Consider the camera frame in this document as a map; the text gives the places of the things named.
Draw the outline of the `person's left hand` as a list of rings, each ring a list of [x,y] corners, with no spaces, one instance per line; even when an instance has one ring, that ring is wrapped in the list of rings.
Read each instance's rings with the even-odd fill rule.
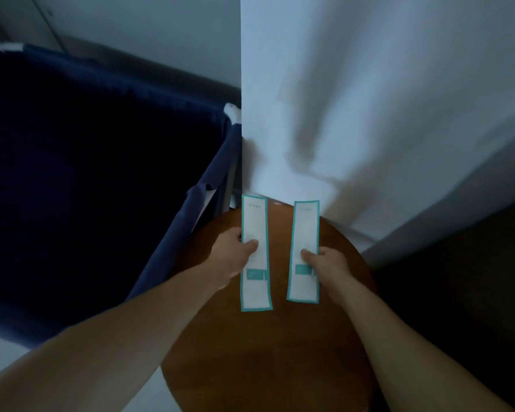
[[[204,269],[217,290],[225,288],[230,280],[241,274],[247,265],[237,263],[237,242],[243,242],[241,233],[240,227],[233,227],[220,233],[204,262]]]

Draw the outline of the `person's right hand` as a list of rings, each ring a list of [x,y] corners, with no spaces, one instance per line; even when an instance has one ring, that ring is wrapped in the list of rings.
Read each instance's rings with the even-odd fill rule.
[[[312,268],[315,269],[318,280],[326,288],[330,298],[345,309],[356,280],[343,253],[328,247],[320,247],[318,253],[319,251],[322,253],[321,266]]]

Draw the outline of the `person's left forearm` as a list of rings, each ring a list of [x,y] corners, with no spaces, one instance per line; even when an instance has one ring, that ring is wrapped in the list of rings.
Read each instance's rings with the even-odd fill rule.
[[[0,412],[121,412],[230,276],[206,262],[68,328],[0,372]]]

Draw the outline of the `person's right forearm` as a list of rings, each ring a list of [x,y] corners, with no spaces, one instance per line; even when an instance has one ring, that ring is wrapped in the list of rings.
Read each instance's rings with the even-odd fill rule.
[[[515,412],[355,278],[336,291],[391,412]]]

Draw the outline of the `round brown wooden table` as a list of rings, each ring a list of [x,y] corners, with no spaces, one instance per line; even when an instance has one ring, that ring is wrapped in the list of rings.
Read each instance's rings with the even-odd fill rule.
[[[218,291],[162,363],[183,412],[367,412],[377,383],[342,308],[286,299],[293,207],[268,203],[274,309],[242,312],[239,277]]]

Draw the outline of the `dark blue fabric hamper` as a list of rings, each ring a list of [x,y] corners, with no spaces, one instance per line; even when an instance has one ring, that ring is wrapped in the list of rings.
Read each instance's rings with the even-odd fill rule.
[[[240,150],[235,105],[0,46],[0,337],[33,348],[167,280]]]

